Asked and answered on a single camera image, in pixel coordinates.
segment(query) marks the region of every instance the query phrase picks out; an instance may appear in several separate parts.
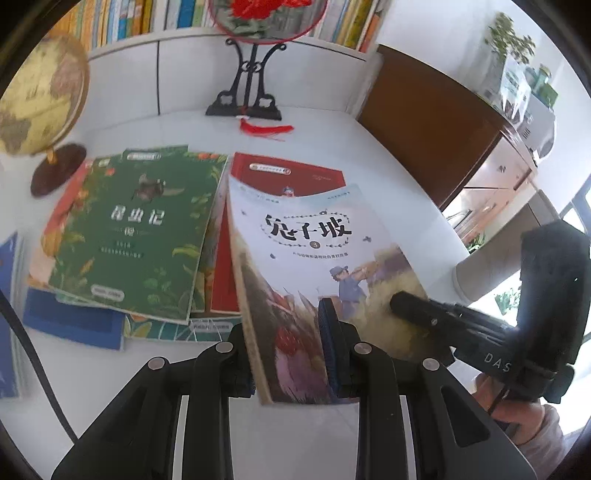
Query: black fan stand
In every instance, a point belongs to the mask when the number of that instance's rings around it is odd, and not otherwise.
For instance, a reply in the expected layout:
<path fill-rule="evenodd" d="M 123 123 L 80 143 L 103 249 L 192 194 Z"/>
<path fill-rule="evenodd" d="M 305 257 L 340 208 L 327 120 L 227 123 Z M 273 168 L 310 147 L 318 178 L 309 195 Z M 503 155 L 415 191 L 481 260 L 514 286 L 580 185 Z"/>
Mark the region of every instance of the black fan stand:
<path fill-rule="evenodd" d="M 226 45 L 234 45 L 236 48 L 236 53 L 238 54 L 238 70 L 230 89 L 222 90 L 218 93 L 215 102 L 207 107 L 205 114 L 218 116 L 248 115 L 255 118 L 266 118 L 268 120 L 281 120 L 281 112 L 275 105 L 275 97 L 269 93 L 265 93 L 265 65 L 273 53 L 277 50 L 285 50 L 287 45 L 284 43 L 273 45 L 262 61 L 256 60 L 258 51 L 258 44 L 256 43 L 252 44 L 250 60 L 244 60 L 242 49 L 233 38 L 227 38 Z M 243 73 L 246 73 L 244 103 L 243 105 L 238 105 L 238 85 L 240 84 Z M 254 74 L 258 75 L 258 89 L 256 91 L 254 105 L 249 106 L 248 102 L 251 95 L 252 77 Z"/>

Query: red tassel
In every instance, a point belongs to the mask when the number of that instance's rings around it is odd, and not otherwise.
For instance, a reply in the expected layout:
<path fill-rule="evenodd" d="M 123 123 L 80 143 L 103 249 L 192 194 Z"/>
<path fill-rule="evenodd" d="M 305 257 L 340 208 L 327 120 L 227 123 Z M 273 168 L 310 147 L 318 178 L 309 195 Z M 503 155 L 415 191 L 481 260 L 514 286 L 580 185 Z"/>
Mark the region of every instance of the red tassel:
<path fill-rule="evenodd" d="M 240 130 L 253 137 L 272 137 L 277 134 L 286 134 L 294 128 L 291 125 L 280 125 L 278 127 L 260 127 L 252 125 L 244 118 L 240 119 Z"/>

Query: bookshelf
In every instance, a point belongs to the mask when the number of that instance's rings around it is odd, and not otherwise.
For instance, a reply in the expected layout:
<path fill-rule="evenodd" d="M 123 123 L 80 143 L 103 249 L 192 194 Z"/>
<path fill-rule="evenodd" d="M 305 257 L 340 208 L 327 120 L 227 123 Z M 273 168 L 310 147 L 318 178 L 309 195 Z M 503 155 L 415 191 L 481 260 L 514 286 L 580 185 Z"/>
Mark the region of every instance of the bookshelf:
<path fill-rule="evenodd" d="M 138 35 L 212 28 L 212 0 L 81 0 L 52 29 L 77 37 L 90 52 Z M 391 0 L 329 0 L 320 22 L 307 33 L 320 41 L 361 53 L 375 50 L 375 40 Z M 288 9 L 301 20 L 302 8 Z"/>

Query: blue book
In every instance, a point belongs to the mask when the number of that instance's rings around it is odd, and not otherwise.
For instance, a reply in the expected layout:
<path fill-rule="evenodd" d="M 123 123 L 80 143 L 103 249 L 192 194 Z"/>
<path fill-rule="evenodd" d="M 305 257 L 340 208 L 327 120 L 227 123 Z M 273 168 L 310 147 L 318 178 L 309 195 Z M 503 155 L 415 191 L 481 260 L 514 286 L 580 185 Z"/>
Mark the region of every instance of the blue book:
<path fill-rule="evenodd" d="M 340 26 L 343 24 L 343 20 L 345 19 L 345 14 L 347 13 L 347 8 L 349 8 L 350 0 L 345 0 L 345 4 L 343 5 L 343 9 L 340 12 L 339 20 L 336 23 L 335 32 L 333 33 L 332 42 L 336 43 L 336 39 L 339 38 L 339 31 Z"/>
<path fill-rule="evenodd" d="M 29 288 L 22 322 L 73 342 L 121 350 L 124 318 L 114 310 L 65 305 L 52 293 Z"/>
<path fill-rule="evenodd" d="M 12 272 L 15 266 L 17 234 L 13 234 L 0 246 L 0 290 L 10 301 Z M 16 339 L 8 322 L 0 315 L 0 398 L 18 397 L 18 362 Z"/>
<path fill-rule="evenodd" d="M 111 32 L 113 31 L 113 19 L 115 17 L 115 4 L 116 3 L 117 3 L 117 0 L 111 0 L 111 3 L 109 4 L 109 16 L 107 17 L 107 38 L 106 38 L 107 43 L 111 43 L 113 41 L 113 38 L 111 36 Z"/>
<path fill-rule="evenodd" d="M 127 9 L 129 8 L 129 0 L 123 0 L 121 3 L 121 12 L 119 13 L 119 40 L 127 36 Z"/>
<path fill-rule="evenodd" d="M 96 0 L 95 4 L 95 17 L 92 20 L 92 48 L 96 48 L 99 41 L 99 20 L 100 20 L 100 8 L 105 0 Z"/>
<path fill-rule="evenodd" d="M 195 11 L 195 0 L 181 0 L 178 9 L 177 28 L 186 28 L 193 25 L 193 13 Z"/>

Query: red book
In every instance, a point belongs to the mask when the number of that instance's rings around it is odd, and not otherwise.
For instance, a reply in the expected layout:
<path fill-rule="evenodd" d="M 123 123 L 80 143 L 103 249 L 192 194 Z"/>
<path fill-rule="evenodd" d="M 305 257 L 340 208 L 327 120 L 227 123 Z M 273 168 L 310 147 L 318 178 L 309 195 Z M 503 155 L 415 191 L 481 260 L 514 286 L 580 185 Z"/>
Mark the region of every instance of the red book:
<path fill-rule="evenodd" d="M 340 170 L 245 153 L 234 155 L 230 173 L 234 178 L 261 192 L 278 196 L 304 197 L 346 186 Z M 230 256 L 228 213 L 225 209 L 218 241 L 211 311 L 239 313 Z"/>

